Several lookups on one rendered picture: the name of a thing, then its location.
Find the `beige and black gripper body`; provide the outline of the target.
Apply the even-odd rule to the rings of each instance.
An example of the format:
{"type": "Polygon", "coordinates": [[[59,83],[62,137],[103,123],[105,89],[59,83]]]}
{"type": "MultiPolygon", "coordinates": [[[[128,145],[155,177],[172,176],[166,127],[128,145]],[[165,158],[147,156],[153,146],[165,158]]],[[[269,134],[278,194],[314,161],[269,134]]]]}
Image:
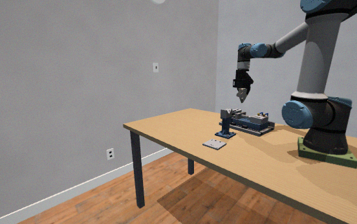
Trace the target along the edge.
{"type": "Polygon", "coordinates": [[[246,71],[249,71],[249,69],[236,70],[235,79],[233,79],[233,82],[235,82],[233,87],[246,88],[248,83],[250,84],[249,79],[246,77],[246,71]]]}

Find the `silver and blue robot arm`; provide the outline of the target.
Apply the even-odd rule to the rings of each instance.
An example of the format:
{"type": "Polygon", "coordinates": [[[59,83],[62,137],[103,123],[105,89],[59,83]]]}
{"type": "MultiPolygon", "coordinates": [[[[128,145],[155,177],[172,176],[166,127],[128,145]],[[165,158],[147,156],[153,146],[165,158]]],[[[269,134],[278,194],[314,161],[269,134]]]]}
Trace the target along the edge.
{"type": "Polygon", "coordinates": [[[305,22],[272,45],[242,43],[237,69],[249,69],[251,58],[281,58],[305,41],[296,92],[282,107],[283,120],[292,128],[309,129],[303,145],[321,153],[344,155],[345,132],[352,100],[327,96],[325,86],[341,22],[357,13],[357,0],[301,0],[305,22]]]}

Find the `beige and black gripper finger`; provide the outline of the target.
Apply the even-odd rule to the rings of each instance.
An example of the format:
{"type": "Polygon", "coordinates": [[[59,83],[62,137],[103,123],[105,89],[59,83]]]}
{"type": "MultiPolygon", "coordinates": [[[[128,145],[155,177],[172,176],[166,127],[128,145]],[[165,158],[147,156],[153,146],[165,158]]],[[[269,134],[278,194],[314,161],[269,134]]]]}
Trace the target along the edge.
{"type": "Polygon", "coordinates": [[[240,101],[241,101],[241,103],[242,103],[242,97],[241,97],[241,93],[243,92],[243,89],[242,88],[237,88],[237,90],[238,90],[238,93],[237,93],[237,96],[239,97],[239,99],[240,99],[240,101]]]}
{"type": "Polygon", "coordinates": [[[248,86],[246,88],[243,89],[243,92],[241,93],[241,97],[242,99],[242,103],[244,102],[244,100],[246,99],[248,93],[250,92],[250,84],[248,84],[248,86]]]}

